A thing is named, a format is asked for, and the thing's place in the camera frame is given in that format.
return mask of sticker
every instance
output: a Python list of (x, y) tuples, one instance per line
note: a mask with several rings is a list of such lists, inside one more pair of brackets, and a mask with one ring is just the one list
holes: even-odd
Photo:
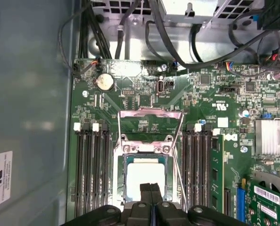
[(261, 211), (264, 212), (265, 214), (268, 214), (270, 217), (274, 218), (277, 220), (277, 213), (275, 213), (273, 210), (261, 205)]
[(267, 192), (266, 190), (263, 190), (256, 186), (254, 186), (254, 193), (262, 196), (263, 198), (265, 198), (267, 200), (270, 200), (270, 201), (280, 205), (280, 197), (275, 194)]
[(10, 198), (12, 151), (0, 153), (0, 204)]

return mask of pci express slot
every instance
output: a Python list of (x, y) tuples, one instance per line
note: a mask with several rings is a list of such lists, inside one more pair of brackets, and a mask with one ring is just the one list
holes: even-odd
[(224, 214), (230, 216), (231, 210), (231, 191), (228, 188), (224, 189)]
[(208, 206), (211, 132), (186, 130), (182, 147), (182, 180), (189, 208)]
[(237, 188), (237, 209), (236, 209), (236, 217), (237, 220), (245, 222), (246, 215), (245, 215), (245, 198), (246, 198), (246, 191), (240, 187)]
[(76, 148), (76, 177), (75, 177), (75, 217), (81, 215), (82, 208), (82, 162), (83, 162), (83, 146), (84, 146), (84, 131), (76, 133), (77, 148)]
[(108, 163), (109, 163), (109, 131), (107, 124), (101, 125), (102, 133), (102, 164), (101, 168), (101, 191), (102, 191), (102, 205), (107, 205), (108, 198)]
[(86, 148), (84, 152), (84, 214), (91, 211), (91, 188), (92, 188), (92, 131), (86, 132)]

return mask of integrated circuit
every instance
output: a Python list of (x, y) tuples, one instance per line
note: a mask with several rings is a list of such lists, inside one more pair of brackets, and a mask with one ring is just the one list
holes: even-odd
[(246, 82), (246, 92), (254, 92), (255, 91), (255, 82), (249, 81)]
[(209, 85), (210, 84), (210, 75), (202, 74), (200, 76), (201, 85)]

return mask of heatsink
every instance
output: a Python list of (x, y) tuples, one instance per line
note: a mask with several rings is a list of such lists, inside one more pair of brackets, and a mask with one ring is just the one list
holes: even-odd
[(255, 121), (256, 154), (280, 155), (280, 120)]

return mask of blue connector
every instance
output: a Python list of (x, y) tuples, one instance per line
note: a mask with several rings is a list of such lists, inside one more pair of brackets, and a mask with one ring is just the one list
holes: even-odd
[(238, 187), (237, 188), (236, 217), (239, 221), (242, 221), (242, 222), (246, 222), (245, 199), (246, 199), (246, 191), (244, 189)]

